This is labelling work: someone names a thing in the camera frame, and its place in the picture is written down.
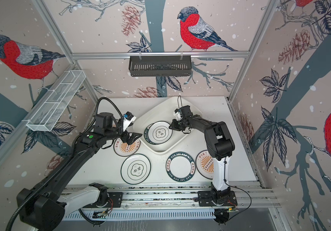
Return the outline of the white plastic bin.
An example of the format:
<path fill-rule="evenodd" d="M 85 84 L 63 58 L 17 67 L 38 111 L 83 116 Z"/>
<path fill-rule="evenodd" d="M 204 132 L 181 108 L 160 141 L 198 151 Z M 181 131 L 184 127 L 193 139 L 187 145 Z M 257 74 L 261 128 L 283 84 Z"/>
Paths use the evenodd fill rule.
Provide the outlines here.
<path fill-rule="evenodd" d="M 141 133 L 140 141 L 145 147 L 157 155 L 163 155 L 185 139 L 188 134 L 169 128 L 175 117 L 175 110 L 182 106 L 190 106 L 194 115 L 202 112 L 186 99 L 169 98 L 156 106 L 152 106 L 144 115 L 137 118 L 133 125 L 136 133 Z"/>

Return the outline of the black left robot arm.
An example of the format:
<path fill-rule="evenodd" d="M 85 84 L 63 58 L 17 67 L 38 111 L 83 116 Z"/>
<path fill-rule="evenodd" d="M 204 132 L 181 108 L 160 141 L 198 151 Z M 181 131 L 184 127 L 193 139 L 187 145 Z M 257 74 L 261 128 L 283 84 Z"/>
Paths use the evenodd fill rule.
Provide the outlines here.
<path fill-rule="evenodd" d="M 67 184 L 107 141 L 121 139 L 122 142 L 133 144 L 139 139 L 142 134 L 127 132 L 135 119 L 130 112 L 122 115 L 119 120 L 112 113 L 95 115 L 90 126 L 74 139 L 71 153 L 63 162 L 32 189 L 23 189 L 18 193 L 18 208 L 7 223 L 6 230 L 12 229 L 17 218 L 40 231 L 54 230 L 65 217 L 68 208 L 66 202 L 58 201 Z"/>

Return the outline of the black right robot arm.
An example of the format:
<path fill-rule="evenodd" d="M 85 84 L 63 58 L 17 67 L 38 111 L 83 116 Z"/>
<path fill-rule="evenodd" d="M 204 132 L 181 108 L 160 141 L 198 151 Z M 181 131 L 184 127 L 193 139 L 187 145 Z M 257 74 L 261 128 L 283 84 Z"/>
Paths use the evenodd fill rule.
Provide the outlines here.
<path fill-rule="evenodd" d="M 185 131 L 189 128 L 204 134 L 207 150 L 214 163 L 211 197 L 218 205 L 225 203 L 231 195 L 227 170 L 235 150 L 234 141 L 225 122 L 212 122 L 199 115 L 183 116 L 180 112 L 176 112 L 169 128 L 174 131 Z"/>

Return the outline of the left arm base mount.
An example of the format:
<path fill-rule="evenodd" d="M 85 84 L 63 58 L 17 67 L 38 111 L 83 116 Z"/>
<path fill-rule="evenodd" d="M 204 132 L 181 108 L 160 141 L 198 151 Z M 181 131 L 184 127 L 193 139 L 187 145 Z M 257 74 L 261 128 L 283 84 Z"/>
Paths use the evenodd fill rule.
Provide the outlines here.
<path fill-rule="evenodd" d="M 103 192 L 96 202 L 88 204 L 84 208 L 120 208 L 122 199 L 122 192 Z"/>

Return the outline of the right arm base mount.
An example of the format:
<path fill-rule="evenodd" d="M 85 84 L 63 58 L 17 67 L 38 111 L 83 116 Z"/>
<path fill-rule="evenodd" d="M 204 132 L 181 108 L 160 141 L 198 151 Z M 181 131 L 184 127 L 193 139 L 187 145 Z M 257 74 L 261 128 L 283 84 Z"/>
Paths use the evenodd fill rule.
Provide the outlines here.
<path fill-rule="evenodd" d="M 223 206 L 237 206 L 237 200 L 235 192 L 229 189 L 224 191 L 215 192 L 210 191 L 198 191 L 197 197 L 195 197 L 194 202 L 197 202 L 200 207 L 223 207 Z"/>

